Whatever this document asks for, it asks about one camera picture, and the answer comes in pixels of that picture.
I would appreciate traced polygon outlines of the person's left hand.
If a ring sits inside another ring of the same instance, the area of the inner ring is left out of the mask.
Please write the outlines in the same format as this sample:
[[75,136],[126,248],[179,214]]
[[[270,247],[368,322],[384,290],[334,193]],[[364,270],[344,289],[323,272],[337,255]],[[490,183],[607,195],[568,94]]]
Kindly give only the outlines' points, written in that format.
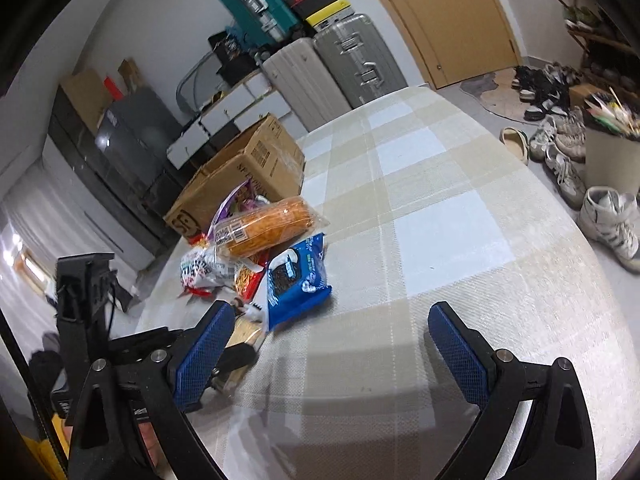
[[154,429],[149,422],[140,422],[138,429],[151,463],[153,467],[157,467],[162,458],[162,448],[160,447],[160,442],[157,440]]

